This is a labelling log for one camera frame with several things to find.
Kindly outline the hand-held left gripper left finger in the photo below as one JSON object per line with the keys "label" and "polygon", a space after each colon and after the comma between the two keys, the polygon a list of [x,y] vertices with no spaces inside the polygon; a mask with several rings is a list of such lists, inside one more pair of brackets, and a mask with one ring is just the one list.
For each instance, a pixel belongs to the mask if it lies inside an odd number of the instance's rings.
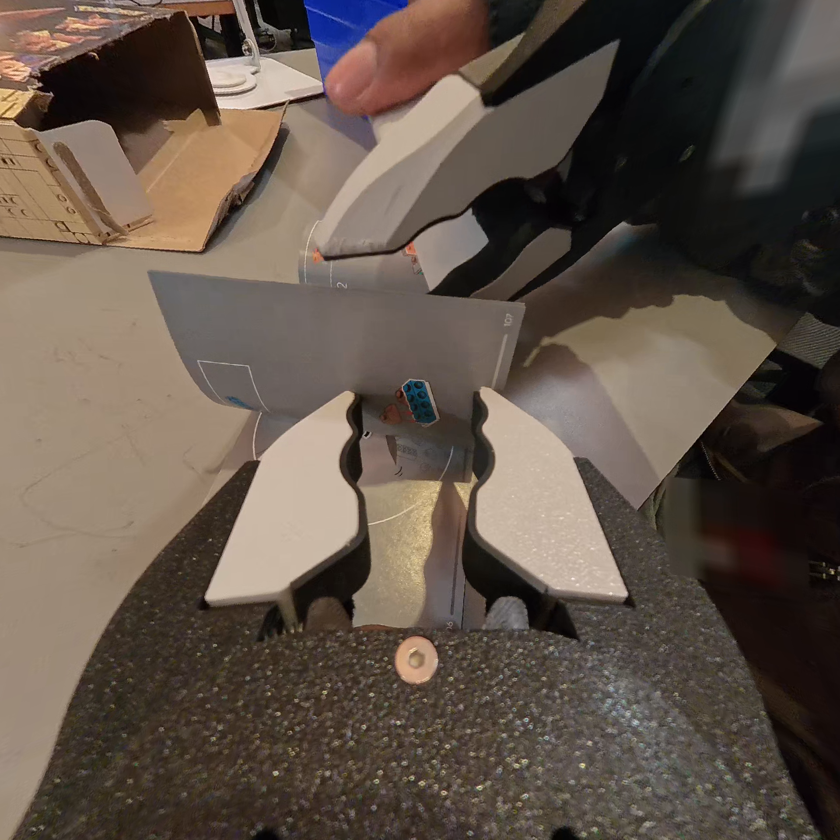
{"label": "hand-held left gripper left finger", "polygon": [[204,600],[307,610],[348,604],[370,573],[361,399],[343,392],[263,454]]}

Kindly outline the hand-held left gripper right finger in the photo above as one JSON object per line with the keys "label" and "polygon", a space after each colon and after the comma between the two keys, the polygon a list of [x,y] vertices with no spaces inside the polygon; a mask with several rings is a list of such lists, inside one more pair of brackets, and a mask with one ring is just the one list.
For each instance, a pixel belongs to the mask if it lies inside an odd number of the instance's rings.
{"label": "hand-held left gripper right finger", "polygon": [[499,393],[474,394],[463,568],[488,604],[624,604],[622,574],[567,446]]}

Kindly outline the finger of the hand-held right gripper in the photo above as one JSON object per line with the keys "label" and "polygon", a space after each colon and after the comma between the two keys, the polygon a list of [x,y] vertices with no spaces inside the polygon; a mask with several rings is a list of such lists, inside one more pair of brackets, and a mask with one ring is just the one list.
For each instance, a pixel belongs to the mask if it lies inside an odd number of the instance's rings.
{"label": "finger of the hand-held right gripper", "polygon": [[626,196],[561,177],[510,179],[469,206],[487,237],[431,290],[450,298],[517,300],[546,271],[563,271],[631,214]]}
{"label": "finger of the hand-held right gripper", "polygon": [[392,253],[484,191],[561,163],[602,99],[613,41],[491,107],[460,75],[445,77],[390,121],[315,230],[324,258]]}

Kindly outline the grey brick instruction booklet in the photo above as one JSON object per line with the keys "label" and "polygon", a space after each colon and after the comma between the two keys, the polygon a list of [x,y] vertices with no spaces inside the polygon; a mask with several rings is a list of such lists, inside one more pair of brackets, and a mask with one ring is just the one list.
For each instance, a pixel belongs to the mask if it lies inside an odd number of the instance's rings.
{"label": "grey brick instruction booklet", "polygon": [[524,303],[150,272],[165,327],[214,402],[299,419],[426,374],[465,424],[481,385],[640,506],[800,313],[619,226]]}

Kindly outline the person's right hand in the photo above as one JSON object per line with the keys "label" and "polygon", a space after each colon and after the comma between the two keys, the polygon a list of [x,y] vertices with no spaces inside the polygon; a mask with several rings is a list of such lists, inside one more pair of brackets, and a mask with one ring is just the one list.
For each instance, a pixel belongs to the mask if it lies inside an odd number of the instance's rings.
{"label": "person's right hand", "polygon": [[484,1],[415,1],[385,17],[331,69],[324,90],[343,112],[401,106],[490,49]]}

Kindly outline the blue storage bin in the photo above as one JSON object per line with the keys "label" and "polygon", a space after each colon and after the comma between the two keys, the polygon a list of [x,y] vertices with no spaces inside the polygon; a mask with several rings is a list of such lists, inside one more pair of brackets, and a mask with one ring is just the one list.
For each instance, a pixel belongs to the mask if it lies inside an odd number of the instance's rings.
{"label": "blue storage bin", "polygon": [[383,18],[403,9],[406,1],[306,1],[311,39],[322,81],[340,58]]}

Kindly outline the white flat stand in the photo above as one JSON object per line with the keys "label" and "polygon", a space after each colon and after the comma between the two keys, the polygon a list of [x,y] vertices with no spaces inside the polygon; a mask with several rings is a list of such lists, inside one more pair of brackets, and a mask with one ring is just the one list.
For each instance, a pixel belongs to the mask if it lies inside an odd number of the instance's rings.
{"label": "white flat stand", "polygon": [[322,95],[321,79],[278,57],[211,59],[206,70],[217,105],[222,110],[257,110]]}

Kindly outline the torn cardboard box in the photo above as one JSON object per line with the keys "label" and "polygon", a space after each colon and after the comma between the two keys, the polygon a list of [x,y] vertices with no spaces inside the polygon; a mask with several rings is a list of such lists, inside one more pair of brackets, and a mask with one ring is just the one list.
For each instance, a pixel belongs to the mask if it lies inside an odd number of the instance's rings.
{"label": "torn cardboard box", "polygon": [[[2,2],[1,236],[201,252],[249,193],[279,112],[218,107],[183,12]],[[107,237],[36,132],[110,125],[153,208]]]}

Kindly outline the white cardboard insert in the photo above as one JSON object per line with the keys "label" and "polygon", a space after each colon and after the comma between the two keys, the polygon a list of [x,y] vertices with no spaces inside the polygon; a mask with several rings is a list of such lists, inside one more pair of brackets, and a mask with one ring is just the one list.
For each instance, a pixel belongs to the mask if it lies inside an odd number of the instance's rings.
{"label": "white cardboard insert", "polygon": [[125,236],[151,221],[150,200],[110,125],[88,120],[36,136],[99,232]]}

